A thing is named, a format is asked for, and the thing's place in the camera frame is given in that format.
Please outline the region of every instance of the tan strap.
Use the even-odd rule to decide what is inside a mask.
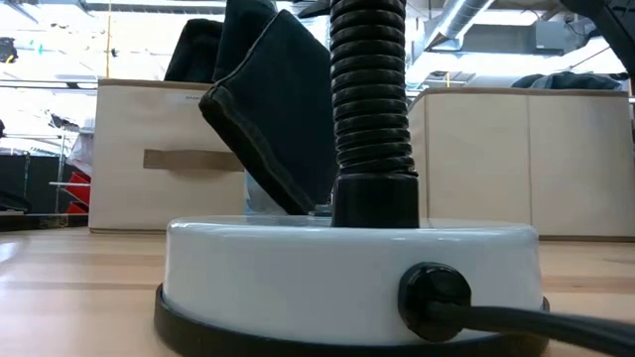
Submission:
[[[142,79],[99,79],[99,86],[134,86],[142,88],[161,88],[161,89],[188,89],[207,91],[213,87],[213,84],[190,83],[190,82],[172,82],[160,80],[142,80]]]
[[[242,172],[244,169],[232,153],[203,150],[144,150],[143,168],[151,170],[219,170]]]

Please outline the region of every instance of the beige cabinet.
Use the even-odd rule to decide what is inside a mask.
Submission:
[[[245,173],[198,110],[208,85],[99,81],[89,227],[165,230],[241,214]]]
[[[434,89],[409,117],[428,216],[523,222],[541,235],[635,237],[625,94]]]

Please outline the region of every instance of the black base rim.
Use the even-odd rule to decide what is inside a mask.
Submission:
[[[543,298],[542,310],[549,310],[546,298]],[[189,319],[166,304],[163,285],[157,288],[154,323],[161,339],[185,357],[537,357],[549,344],[549,339],[532,335],[498,335],[475,341],[400,346],[345,346],[279,340]]]

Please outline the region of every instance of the ventilation duct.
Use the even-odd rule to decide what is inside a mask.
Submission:
[[[426,26],[426,50],[465,35],[474,23],[476,15],[485,11],[493,2],[494,0],[447,1],[444,11]]]

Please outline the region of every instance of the red object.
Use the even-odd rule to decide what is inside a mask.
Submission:
[[[69,183],[90,183],[90,176],[82,173],[72,173]],[[80,202],[90,204],[90,186],[67,186],[66,190]]]
[[[71,202],[66,210],[68,214],[86,214],[88,213],[88,206],[81,202]]]

